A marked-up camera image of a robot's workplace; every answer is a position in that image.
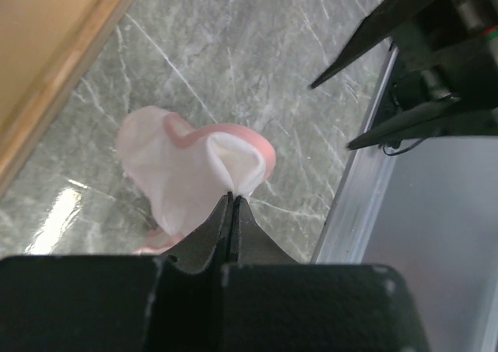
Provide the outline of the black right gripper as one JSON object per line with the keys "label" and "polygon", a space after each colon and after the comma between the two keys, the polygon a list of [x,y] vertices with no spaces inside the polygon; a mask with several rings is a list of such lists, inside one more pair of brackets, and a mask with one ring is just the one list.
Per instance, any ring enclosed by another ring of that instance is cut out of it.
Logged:
{"label": "black right gripper", "polygon": [[350,141],[349,150],[497,135],[497,0],[383,0],[309,88],[387,38],[406,73],[392,87],[401,112]]}

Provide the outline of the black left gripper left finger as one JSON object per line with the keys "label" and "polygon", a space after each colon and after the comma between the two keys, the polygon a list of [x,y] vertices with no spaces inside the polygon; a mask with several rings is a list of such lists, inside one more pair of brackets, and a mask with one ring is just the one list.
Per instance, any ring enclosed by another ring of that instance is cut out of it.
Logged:
{"label": "black left gripper left finger", "polygon": [[186,274],[206,271],[218,253],[225,256],[233,219],[233,194],[223,195],[206,221],[165,252],[166,259]]}

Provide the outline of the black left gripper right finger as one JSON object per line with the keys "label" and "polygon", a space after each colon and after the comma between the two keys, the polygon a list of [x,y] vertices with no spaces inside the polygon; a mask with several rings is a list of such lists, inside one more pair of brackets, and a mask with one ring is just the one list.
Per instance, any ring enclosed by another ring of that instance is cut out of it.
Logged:
{"label": "black left gripper right finger", "polygon": [[249,202],[242,196],[228,194],[230,201],[227,228],[227,263],[231,265],[294,265],[287,254],[258,225]]}

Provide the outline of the white pink-trimmed underwear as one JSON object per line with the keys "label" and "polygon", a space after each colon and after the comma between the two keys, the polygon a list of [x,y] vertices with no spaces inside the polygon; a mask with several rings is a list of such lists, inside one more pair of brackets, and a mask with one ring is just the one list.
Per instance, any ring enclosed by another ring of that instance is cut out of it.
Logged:
{"label": "white pink-trimmed underwear", "polygon": [[233,123],[193,128],[179,114],[157,106],[124,119],[116,150],[158,225],[139,254],[163,253],[178,244],[227,193],[251,196],[276,163],[272,144],[250,128]]}

